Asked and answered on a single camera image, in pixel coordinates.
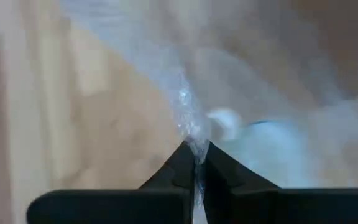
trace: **wooden surface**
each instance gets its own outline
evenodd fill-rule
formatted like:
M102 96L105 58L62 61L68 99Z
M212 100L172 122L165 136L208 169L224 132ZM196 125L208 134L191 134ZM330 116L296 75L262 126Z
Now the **wooden surface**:
M243 9L212 2L214 12ZM337 1L311 2L246 1L246 9L259 11L204 29L203 44L246 60L257 77L249 88L257 89L262 79L300 108L296 118L323 158L319 178L335 182L345 169L358 185L358 7L346 4L343 14ZM342 39L348 30L330 13L351 15L352 35ZM281 23L275 22L278 17ZM321 31L297 23L299 17ZM228 31L232 35L222 35ZM331 87L319 84L332 68L339 68L336 80L350 100L328 99ZM238 77L222 82L207 74L190 77L195 85L207 83L197 88L206 108L230 106L246 114L260 107L245 117L247 122L263 118L260 111L272 117L292 113L287 101L276 100L278 94L270 94L274 97L266 98L270 103L264 108L250 95L239 97L247 90ZM357 138L345 141L348 136ZM0 0L0 223L24 223L28 204L52 189L136 188L180 142L161 92L117 52L64 18L55 0Z

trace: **wooden floor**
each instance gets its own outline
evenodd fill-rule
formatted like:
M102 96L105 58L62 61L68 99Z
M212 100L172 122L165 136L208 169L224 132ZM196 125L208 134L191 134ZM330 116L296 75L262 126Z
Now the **wooden floor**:
M236 33L245 40L243 48L234 37L222 38L219 46L249 62L256 78L244 88L235 75L223 81L207 66L208 77L195 75L190 81L205 108L234 108L246 122L293 115L290 102L301 111L294 114L310 134L311 148L324 158L320 178L330 179L345 168L358 185L358 5L346 4L348 9L339 12L337 0L278 2L289 2L321 36L295 29L303 24L283 13L279 3L254 4L260 11L251 12L250 18L267 19L244 23ZM353 32L339 26L341 20L330 12L349 16ZM277 29L277 17L287 26ZM208 52L204 56L214 57ZM330 100L322 87L330 68L317 76L310 72L324 62L339 71L338 86L348 100ZM225 69L220 72L240 70ZM262 86L277 92L262 96ZM265 97L269 107L258 105L254 95ZM252 107L257 109L248 113ZM24 223L28 204L52 189L137 188L179 143L162 93L114 49L63 17L55 0L0 0L0 223Z

